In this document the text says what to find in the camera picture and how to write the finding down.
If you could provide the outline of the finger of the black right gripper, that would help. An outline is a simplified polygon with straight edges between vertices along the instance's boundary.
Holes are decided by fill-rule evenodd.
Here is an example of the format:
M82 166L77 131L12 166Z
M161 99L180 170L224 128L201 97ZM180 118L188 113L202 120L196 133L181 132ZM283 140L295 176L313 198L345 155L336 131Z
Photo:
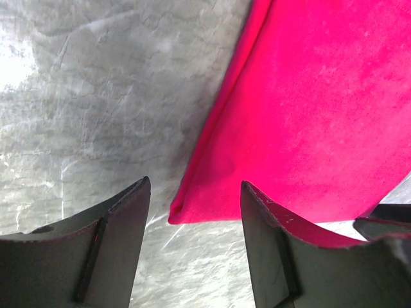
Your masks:
M366 240L391 234L410 234L410 204L379 204L368 216L359 217L354 229Z

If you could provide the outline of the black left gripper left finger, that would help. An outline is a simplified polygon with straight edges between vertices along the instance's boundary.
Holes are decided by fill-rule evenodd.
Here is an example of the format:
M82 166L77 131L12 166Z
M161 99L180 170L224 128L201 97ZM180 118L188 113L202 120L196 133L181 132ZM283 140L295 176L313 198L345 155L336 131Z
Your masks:
M150 204L144 177L34 231L1 237L2 307L128 307Z

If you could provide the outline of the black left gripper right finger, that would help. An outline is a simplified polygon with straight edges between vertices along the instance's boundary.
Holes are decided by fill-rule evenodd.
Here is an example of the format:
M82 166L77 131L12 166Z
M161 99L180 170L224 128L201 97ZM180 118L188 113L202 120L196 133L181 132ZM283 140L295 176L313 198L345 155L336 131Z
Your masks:
M373 240L326 230L241 185L257 307L409 307L410 234Z

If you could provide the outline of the magenta red t shirt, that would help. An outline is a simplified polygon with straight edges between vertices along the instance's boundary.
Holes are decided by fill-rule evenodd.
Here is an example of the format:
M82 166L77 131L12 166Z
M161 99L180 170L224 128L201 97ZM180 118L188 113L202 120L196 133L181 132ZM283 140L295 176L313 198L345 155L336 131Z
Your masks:
M410 173L410 2L253 1L172 225L240 219L240 186L314 223Z

